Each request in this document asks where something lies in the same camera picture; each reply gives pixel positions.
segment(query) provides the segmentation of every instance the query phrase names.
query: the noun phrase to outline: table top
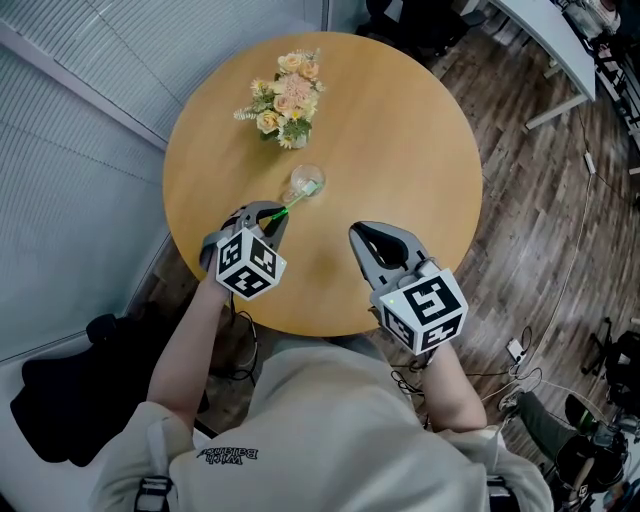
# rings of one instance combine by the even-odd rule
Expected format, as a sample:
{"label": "table top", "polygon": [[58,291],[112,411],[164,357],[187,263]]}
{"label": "table top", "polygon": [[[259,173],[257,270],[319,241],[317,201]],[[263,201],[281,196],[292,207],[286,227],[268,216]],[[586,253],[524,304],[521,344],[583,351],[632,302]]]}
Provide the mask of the table top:
{"label": "table top", "polygon": [[593,57],[550,0],[490,0],[551,55],[580,92],[596,99]]}
{"label": "table top", "polygon": [[[309,145],[261,141],[250,104],[255,77],[277,58],[321,49],[321,95]],[[189,99],[164,165],[164,205],[178,250],[199,278],[202,240],[241,205],[280,201],[291,172],[311,163],[324,190],[299,201],[278,253],[287,268],[276,288],[236,307],[262,325],[307,336],[373,329],[371,288],[351,250],[354,222],[413,232],[440,265],[455,270],[473,239],[482,169],[469,124],[445,87],[420,64],[377,41],[331,32],[272,39],[218,68]]]}

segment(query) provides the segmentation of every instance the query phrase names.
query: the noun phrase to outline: person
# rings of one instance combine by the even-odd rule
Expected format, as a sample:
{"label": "person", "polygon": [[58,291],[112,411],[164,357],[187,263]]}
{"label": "person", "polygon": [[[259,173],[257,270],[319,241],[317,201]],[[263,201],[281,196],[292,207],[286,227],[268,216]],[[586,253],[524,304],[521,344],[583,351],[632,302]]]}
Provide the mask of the person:
{"label": "person", "polygon": [[556,496],[565,509],[578,506],[590,487],[612,490],[621,480],[624,459],[615,454],[617,449],[614,453],[601,449],[586,437],[600,437],[599,444],[604,439],[611,447],[615,445],[615,435],[606,427],[600,428],[575,397],[570,395],[567,400],[567,415],[574,417],[572,424],[577,429],[562,425],[532,391],[525,392],[520,386],[502,397],[498,410],[506,413],[507,422],[519,417],[543,455],[556,464],[560,479],[571,489],[568,497]]}
{"label": "person", "polygon": [[620,27],[616,0],[576,0],[570,2],[564,12],[589,40],[603,32],[615,34]]}
{"label": "person", "polygon": [[424,429],[368,340],[283,335],[244,423],[195,450],[227,298],[210,271],[158,360],[147,401],[105,447],[93,510],[551,510],[538,468],[487,428],[449,343],[421,376],[438,434]]}

